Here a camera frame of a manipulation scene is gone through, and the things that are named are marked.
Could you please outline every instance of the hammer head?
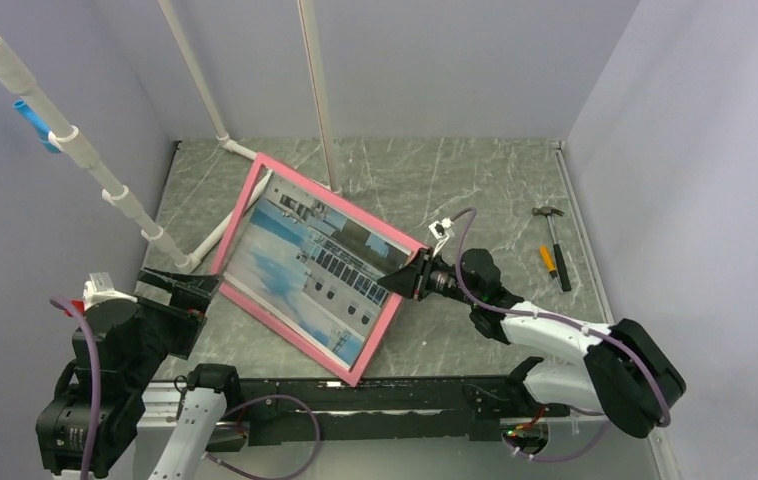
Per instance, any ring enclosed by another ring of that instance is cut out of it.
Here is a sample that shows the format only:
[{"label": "hammer head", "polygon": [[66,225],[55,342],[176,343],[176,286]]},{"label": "hammer head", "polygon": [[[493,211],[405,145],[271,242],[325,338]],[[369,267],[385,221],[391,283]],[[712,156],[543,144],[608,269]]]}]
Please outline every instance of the hammer head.
[{"label": "hammer head", "polygon": [[561,217],[562,215],[564,215],[564,212],[559,210],[558,208],[548,207],[545,205],[543,207],[533,208],[532,215],[543,215],[545,217],[548,217],[550,215],[558,215]]}]

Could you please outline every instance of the blue pipe clip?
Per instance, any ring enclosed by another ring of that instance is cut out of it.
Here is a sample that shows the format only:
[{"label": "blue pipe clip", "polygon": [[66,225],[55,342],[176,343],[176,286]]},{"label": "blue pipe clip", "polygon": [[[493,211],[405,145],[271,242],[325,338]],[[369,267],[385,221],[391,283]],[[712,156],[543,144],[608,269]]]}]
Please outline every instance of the blue pipe clip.
[{"label": "blue pipe clip", "polygon": [[14,110],[16,110],[20,115],[23,116],[23,118],[32,124],[32,127],[34,127],[35,131],[37,131],[37,136],[40,137],[40,143],[46,147],[49,153],[61,153],[61,150],[58,150],[55,145],[49,143],[49,127],[43,123],[43,120],[41,120],[40,117],[34,113],[34,110],[32,110],[32,108],[29,107],[26,102],[23,100],[17,100],[14,102]]}]

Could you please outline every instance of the hammer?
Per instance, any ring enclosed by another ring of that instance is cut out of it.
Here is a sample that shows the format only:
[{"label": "hammer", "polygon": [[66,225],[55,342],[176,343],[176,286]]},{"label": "hammer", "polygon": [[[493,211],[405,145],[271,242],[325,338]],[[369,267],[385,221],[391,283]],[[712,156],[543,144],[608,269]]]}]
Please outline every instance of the hammer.
[{"label": "hammer", "polygon": [[570,279],[567,277],[567,265],[564,263],[562,247],[559,246],[559,237],[556,236],[556,224],[553,223],[553,215],[562,216],[564,212],[553,207],[535,207],[532,209],[532,215],[543,215],[547,217],[547,223],[550,225],[550,235],[553,236],[553,255],[556,257],[556,270],[559,272],[559,281],[562,284],[562,291],[570,291]]}]

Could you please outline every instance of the picture frame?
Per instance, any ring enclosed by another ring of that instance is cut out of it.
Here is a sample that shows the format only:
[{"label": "picture frame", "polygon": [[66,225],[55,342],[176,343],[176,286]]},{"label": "picture frame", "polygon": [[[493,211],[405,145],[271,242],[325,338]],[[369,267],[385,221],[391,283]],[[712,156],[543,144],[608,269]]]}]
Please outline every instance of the picture frame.
[{"label": "picture frame", "polygon": [[229,300],[355,386],[402,301],[376,280],[424,247],[259,153],[212,273]]}]

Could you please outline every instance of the gray marble surface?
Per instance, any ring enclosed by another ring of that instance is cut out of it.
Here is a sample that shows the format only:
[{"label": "gray marble surface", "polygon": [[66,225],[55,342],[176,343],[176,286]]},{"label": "gray marble surface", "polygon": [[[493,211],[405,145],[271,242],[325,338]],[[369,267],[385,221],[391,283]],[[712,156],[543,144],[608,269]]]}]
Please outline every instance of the gray marble surface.
[{"label": "gray marble surface", "polygon": [[[317,139],[243,139],[321,182],[326,167]],[[539,306],[575,318],[604,322],[591,271],[574,226],[567,190],[545,139],[342,139],[336,142],[343,195],[421,240],[427,225],[475,206],[479,210],[466,248],[487,248],[506,287]],[[180,144],[158,212],[158,221],[190,252],[234,208],[250,162],[209,140]],[[562,293],[550,279],[538,248],[551,245],[547,222],[534,206],[565,211],[557,228],[573,290]],[[445,247],[455,255],[458,237]],[[214,251],[196,273],[208,272]],[[171,269],[154,248],[145,265]],[[139,285],[139,293],[151,293]],[[432,296],[405,302],[365,376],[498,375],[537,352],[480,336],[468,309]],[[217,295],[208,324],[188,361],[169,358],[157,378],[185,374],[201,362],[235,365],[244,378],[332,378],[302,352],[243,310]]]}]

